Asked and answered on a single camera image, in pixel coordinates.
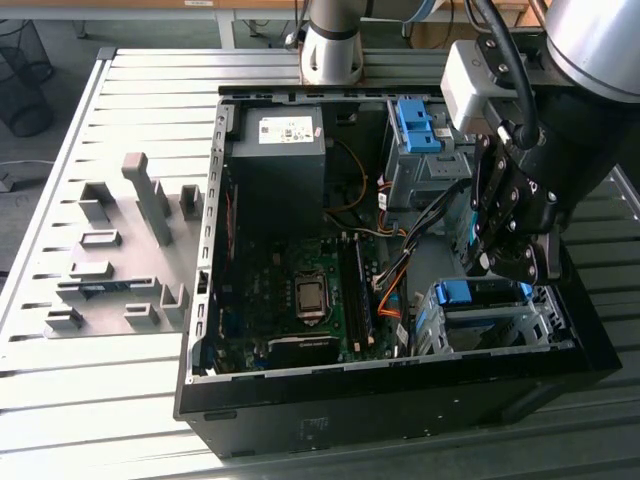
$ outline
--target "blue plastic clip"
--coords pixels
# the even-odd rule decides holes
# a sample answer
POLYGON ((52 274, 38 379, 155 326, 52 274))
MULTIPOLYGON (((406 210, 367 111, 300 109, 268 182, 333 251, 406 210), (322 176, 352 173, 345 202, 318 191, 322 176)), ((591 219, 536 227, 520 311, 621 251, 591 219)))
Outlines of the blue plastic clip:
POLYGON ((466 280, 448 280, 442 282, 446 289, 449 303, 471 303, 471 290, 466 280))
POLYGON ((524 297, 528 300, 533 297, 533 287, 526 283, 520 284, 520 290, 524 293, 524 297))
POLYGON ((422 324, 426 319, 427 319, 427 312, 422 312, 422 315, 420 315, 420 319, 418 320, 418 323, 416 323, 416 332, 420 331, 420 327, 422 326, 422 324))
POLYGON ((436 296, 438 297, 438 305, 444 305, 447 303, 447 295, 444 293, 442 285, 436 285, 436 296))
POLYGON ((439 153, 442 144, 431 130, 431 116, 422 100, 398 100, 398 121, 407 137, 409 153, 439 153))

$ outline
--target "metal slotted table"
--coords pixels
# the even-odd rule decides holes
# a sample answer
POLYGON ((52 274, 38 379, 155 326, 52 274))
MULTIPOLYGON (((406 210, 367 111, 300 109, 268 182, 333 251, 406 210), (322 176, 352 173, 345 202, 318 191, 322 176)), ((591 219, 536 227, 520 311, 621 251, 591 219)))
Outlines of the metal slotted table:
MULTIPOLYGON (((300 469, 330 478, 640 475, 640 202, 617 169, 580 204, 565 241, 624 368, 510 427, 223 464, 172 417, 180 333, 45 339, 55 274, 88 226, 69 189, 119 169, 129 151, 146 152, 149 175, 167 194, 204 184, 218 87, 298 83, 297 57, 284 51, 119 50, 102 58, 0 300, 2 478, 300 478, 300 469)), ((369 51, 367 82, 439 83, 445 59, 369 51)))

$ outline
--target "black cable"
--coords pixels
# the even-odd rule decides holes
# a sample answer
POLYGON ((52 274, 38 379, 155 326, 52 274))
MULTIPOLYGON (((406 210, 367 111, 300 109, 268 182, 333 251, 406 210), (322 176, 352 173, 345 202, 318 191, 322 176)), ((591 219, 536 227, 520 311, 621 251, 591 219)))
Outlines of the black cable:
POLYGON ((294 43, 298 40, 298 35, 300 34, 300 29, 302 28, 302 24, 304 23, 304 17, 307 14, 307 9, 309 8, 309 0, 304 0, 302 4, 302 10, 300 10, 300 18, 296 24, 296 29, 293 31, 293 40, 294 43))
POLYGON ((291 23, 291 20, 287 20, 287 23, 284 24, 284 27, 282 27, 282 31, 280 32, 280 35, 278 35, 278 41, 282 40, 284 38, 284 34, 287 31, 287 27, 289 26, 289 23, 291 23))
POLYGON ((504 63, 509 68, 511 78, 518 93, 518 103, 524 117, 523 125, 514 132, 514 140, 523 150, 533 148, 540 137, 538 110, 531 91, 527 71, 520 60, 520 53, 513 42, 507 25, 491 0, 476 0, 476 7, 491 29, 496 45, 502 53, 504 63))
POLYGON ((427 206, 427 208, 425 208, 422 211, 422 213, 418 215, 418 218, 416 219, 415 223, 407 232, 407 237, 405 238, 402 244, 402 248, 407 248, 407 245, 409 245, 415 239, 416 234, 419 232, 419 230, 424 230, 425 226, 426 228, 430 227, 431 225, 436 223, 440 218, 442 218, 440 215, 444 215, 444 213, 446 213, 446 210, 444 207, 449 202, 449 200, 453 199, 453 197, 455 197, 459 192, 462 192, 465 188, 469 187, 470 185, 471 185, 471 179, 463 178, 455 182, 453 185, 447 188, 444 192, 438 195, 427 206), (440 216, 440 218, 438 218, 438 220, 435 220, 434 222, 433 219, 438 216, 440 216))
POLYGON ((453 0, 449 0, 449 4, 451 5, 451 10, 449 11, 449 26, 447 27, 447 34, 444 37, 444 40, 442 40, 440 43, 437 43, 433 47, 429 47, 429 48, 443 48, 447 44, 447 41, 449 41, 449 38, 451 37, 451 32, 453 32, 453 14, 454 14, 455 6, 453 5, 453 0))
POLYGON ((473 6, 471 5, 471 0, 464 0, 464 11, 467 13, 467 17, 469 18, 469 23, 478 33, 491 33, 491 30, 483 27, 478 22, 475 14, 473 13, 473 6))

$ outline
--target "floor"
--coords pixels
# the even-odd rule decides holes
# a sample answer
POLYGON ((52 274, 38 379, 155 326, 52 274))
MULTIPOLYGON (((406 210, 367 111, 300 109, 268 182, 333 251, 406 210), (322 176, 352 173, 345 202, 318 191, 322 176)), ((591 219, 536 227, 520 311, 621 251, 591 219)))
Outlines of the floor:
MULTIPOLYGON (((16 160, 54 161, 89 78, 96 55, 103 46, 123 48, 219 48, 217 27, 208 21, 92 21, 88 38, 79 40, 69 21, 36 22, 55 75, 43 86, 55 112, 55 123, 33 138, 15 138, 0 123, 0 162, 16 160)), ((282 47, 293 22, 271 21, 251 37, 243 22, 236 22, 239 48, 282 47)), ((365 48, 407 48, 400 26, 367 23, 363 26, 365 48)), ((11 268, 31 215, 37 205, 49 168, 41 163, 5 165, 16 182, 11 193, 0 194, 0 288, 4 272, 11 268)))

